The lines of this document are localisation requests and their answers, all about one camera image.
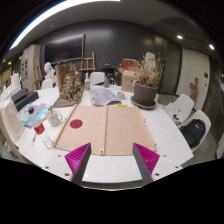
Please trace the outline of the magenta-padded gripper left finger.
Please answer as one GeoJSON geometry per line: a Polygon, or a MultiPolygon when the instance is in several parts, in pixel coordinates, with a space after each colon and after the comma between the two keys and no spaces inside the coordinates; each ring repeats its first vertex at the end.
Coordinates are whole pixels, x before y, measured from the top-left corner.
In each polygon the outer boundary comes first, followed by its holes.
{"type": "Polygon", "coordinates": [[[90,155],[91,144],[87,143],[66,155],[56,155],[42,169],[75,184],[81,184],[90,155]]]}

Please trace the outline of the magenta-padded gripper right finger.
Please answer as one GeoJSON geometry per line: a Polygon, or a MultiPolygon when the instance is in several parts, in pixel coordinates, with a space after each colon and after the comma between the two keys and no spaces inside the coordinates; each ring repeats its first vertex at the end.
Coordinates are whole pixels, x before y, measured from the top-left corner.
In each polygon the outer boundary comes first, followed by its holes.
{"type": "Polygon", "coordinates": [[[137,143],[133,144],[132,152],[144,185],[182,169],[182,167],[174,162],[168,155],[159,155],[137,143]]]}

